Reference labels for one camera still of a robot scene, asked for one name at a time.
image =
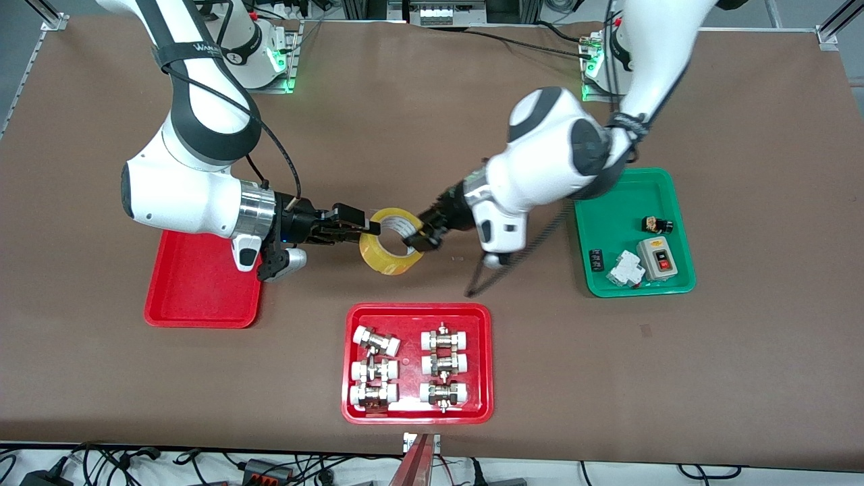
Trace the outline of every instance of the red tray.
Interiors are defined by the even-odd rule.
[[[240,329],[255,320],[261,282],[234,265],[231,241],[163,231],[144,320],[162,328]]]
[[[420,401],[420,383],[432,377],[423,375],[420,333],[438,329],[444,322],[452,331],[465,331],[468,371],[453,380],[466,383],[468,402],[442,413],[441,409]],[[399,401],[386,412],[367,413],[348,401],[351,363],[365,358],[366,350],[352,341],[358,326],[374,328],[378,334],[393,334],[402,340],[399,361]],[[352,424],[481,424],[492,417],[492,318],[480,304],[357,304],[348,312],[345,329],[345,362],[342,369],[342,416]]]

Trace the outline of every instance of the adhesive tape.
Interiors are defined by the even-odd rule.
[[[399,208],[381,209],[369,221],[381,225],[381,229],[391,229],[403,238],[408,238],[422,227],[420,220],[413,214]],[[372,234],[360,235],[360,255],[375,272],[384,275],[400,275],[411,268],[423,256],[414,248],[408,247],[405,255],[394,255],[388,252],[378,236]]]

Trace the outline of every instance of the gray floor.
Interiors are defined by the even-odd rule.
[[[785,28],[811,28],[828,17],[843,0],[776,0],[780,21]],[[58,10],[70,16],[105,13],[93,0],[53,0]],[[587,0],[578,12],[562,22],[603,18],[606,0]],[[542,18],[560,21],[561,14],[547,9]],[[41,18],[24,0],[0,0],[0,117],[15,97],[16,89],[39,38]],[[708,16],[710,27],[771,27],[763,0],[749,0],[737,10],[715,9]],[[840,53],[847,76],[864,80],[864,16],[856,19],[838,36]],[[864,114],[864,87],[853,87],[858,107]]]

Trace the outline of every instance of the brown tabletop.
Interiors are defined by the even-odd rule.
[[[496,32],[575,48],[541,29]],[[257,101],[316,205],[417,212],[503,150],[513,105],[548,85],[578,93],[576,62],[328,23],[303,49],[296,93]],[[864,469],[862,122],[814,35],[701,35],[638,163],[675,179],[696,288],[592,297],[559,231],[479,299],[494,340],[484,425],[340,415],[349,308],[464,300],[472,233],[398,278],[356,246],[310,247],[306,268],[265,287],[249,329],[143,321],[160,232],[125,216],[119,174],[170,96],[133,20],[76,17],[45,41],[0,142],[3,439],[395,453],[411,430],[442,433],[452,455]],[[268,140],[253,155],[293,187]],[[533,231],[557,208],[532,213]]]

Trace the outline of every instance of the white robotic arm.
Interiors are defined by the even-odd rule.
[[[259,115],[191,1],[99,1],[108,10],[141,19],[157,64],[171,74],[174,88],[161,130],[123,168],[121,197],[129,217],[152,227],[230,238],[234,262],[243,272],[263,252],[258,277],[265,281],[305,264],[303,250],[282,249],[281,243],[330,245],[356,241],[360,233],[380,233],[357,209],[336,204],[322,211],[306,199],[292,203],[294,196],[231,175],[231,165],[260,138]],[[242,6],[238,10],[246,15]],[[236,18],[235,26],[245,29],[241,20]],[[222,93],[246,111],[177,74]]]
[[[614,34],[629,48],[632,84],[607,126],[564,88],[529,94],[513,108],[506,150],[439,196],[404,243],[435,250],[449,230],[476,227],[486,263],[498,266],[524,248],[535,206],[605,194],[681,78],[715,1],[626,0]]]

